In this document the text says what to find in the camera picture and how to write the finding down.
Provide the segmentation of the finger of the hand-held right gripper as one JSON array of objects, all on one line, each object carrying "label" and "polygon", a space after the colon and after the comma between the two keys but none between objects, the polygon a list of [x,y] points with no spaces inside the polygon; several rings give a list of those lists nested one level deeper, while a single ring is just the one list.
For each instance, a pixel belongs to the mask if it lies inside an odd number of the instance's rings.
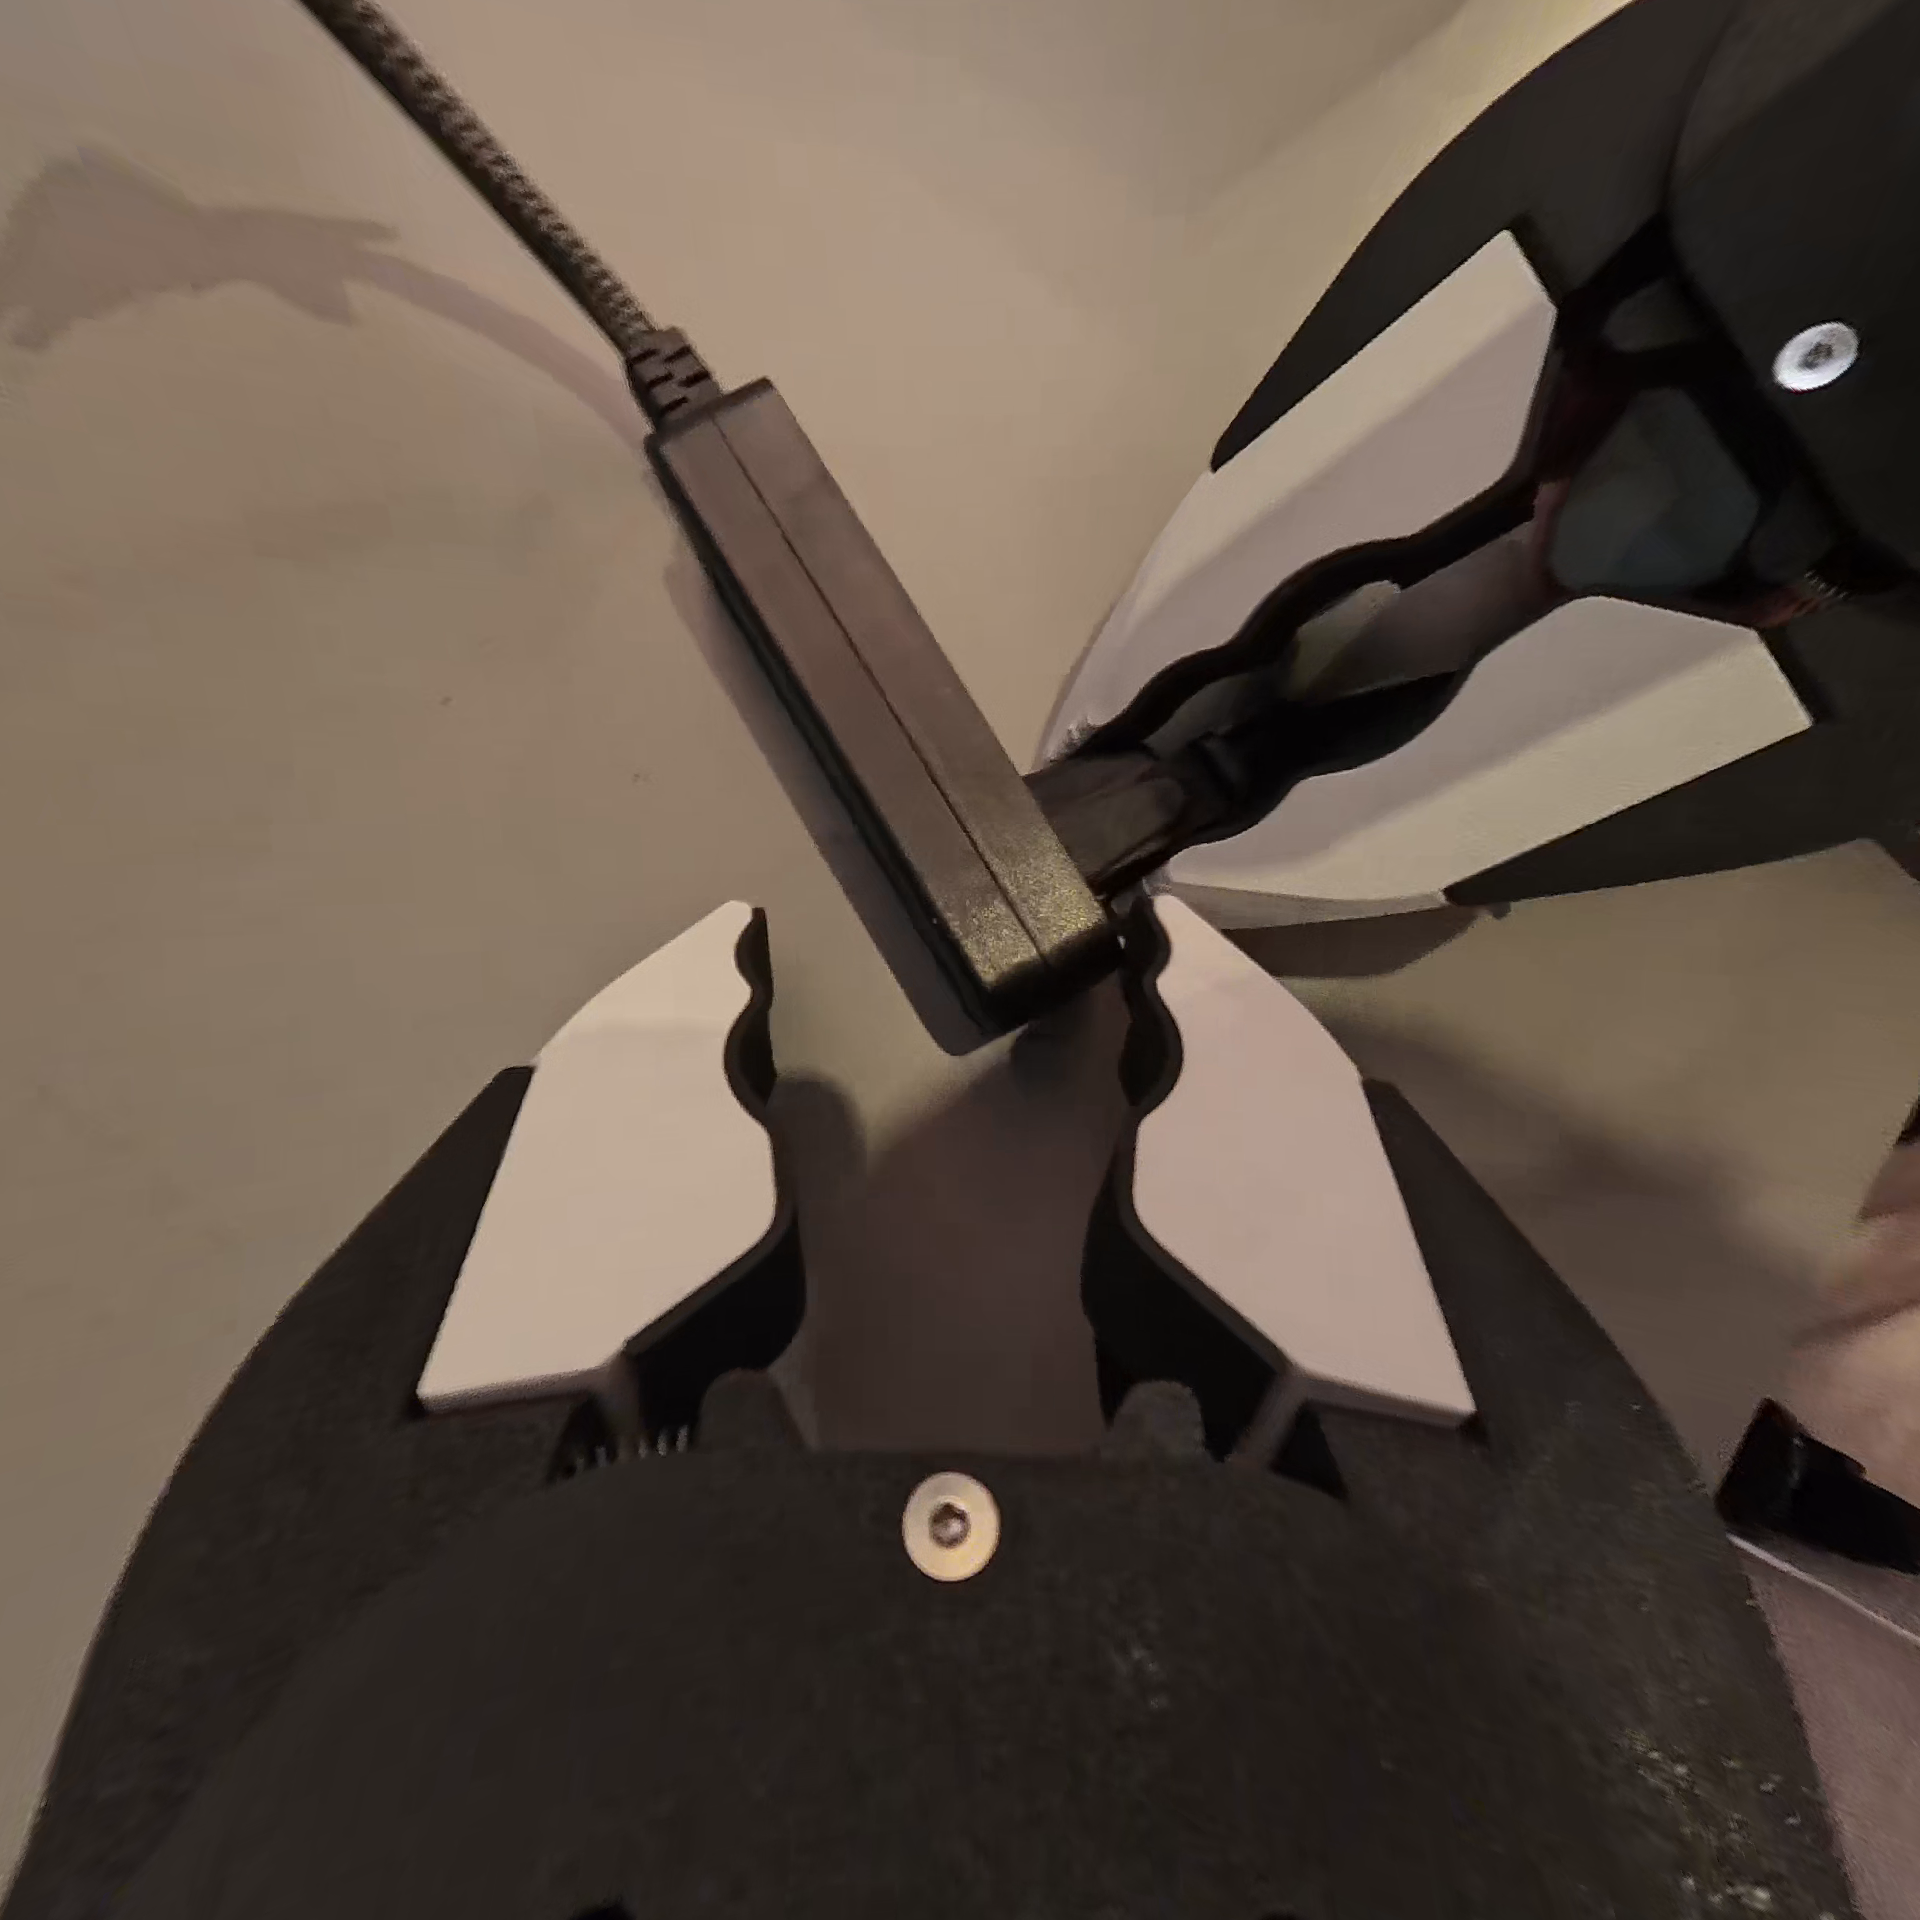
[{"label": "finger of the hand-held right gripper", "polygon": [[1301,781],[1152,882],[1200,916],[1396,916],[1812,728],[1765,641],[1587,596],[1482,658],[1410,743]]},{"label": "finger of the hand-held right gripper", "polygon": [[1286,578],[1417,537],[1513,466],[1554,307],[1500,232],[1224,466],[1205,472],[1070,673],[1052,764],[1163,667],[1232,641]]}]

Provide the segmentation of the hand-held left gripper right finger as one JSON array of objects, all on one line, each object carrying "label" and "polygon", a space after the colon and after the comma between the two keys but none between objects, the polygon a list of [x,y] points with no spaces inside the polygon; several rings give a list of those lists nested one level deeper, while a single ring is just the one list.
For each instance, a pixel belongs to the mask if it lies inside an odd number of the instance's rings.
[{"label": "hand-held left gripper right finger", "polygon": [[1177,1388],[1217,1463],[1305,1420],[1462,1436],[1476,1400],[1362,1073],[1314,1010],[1173,897],[1122,925],[1121,1132],[1083,1315],[1101,1415]]}]

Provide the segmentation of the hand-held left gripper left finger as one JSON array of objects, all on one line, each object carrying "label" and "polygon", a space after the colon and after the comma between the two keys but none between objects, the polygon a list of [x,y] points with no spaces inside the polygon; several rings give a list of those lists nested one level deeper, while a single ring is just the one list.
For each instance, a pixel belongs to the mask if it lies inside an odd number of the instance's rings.
[{"label": "hand-held left gripper left finger", "polygon": [[694,1420],[803,1319],[768,1108],[766,914],[720,904],[542,1044],[417,1396],[505,1405],[617,1389]]}]

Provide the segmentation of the black power strip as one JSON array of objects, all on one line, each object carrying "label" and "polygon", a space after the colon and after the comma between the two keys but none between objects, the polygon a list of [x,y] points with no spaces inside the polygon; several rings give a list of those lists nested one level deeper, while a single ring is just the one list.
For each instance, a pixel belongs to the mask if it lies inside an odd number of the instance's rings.
[{"label": "black power strip", "polygon": [[646,452],[955,1013],[992,1040],[1112,976],[1114,913],[777,386],[699,378]]}]

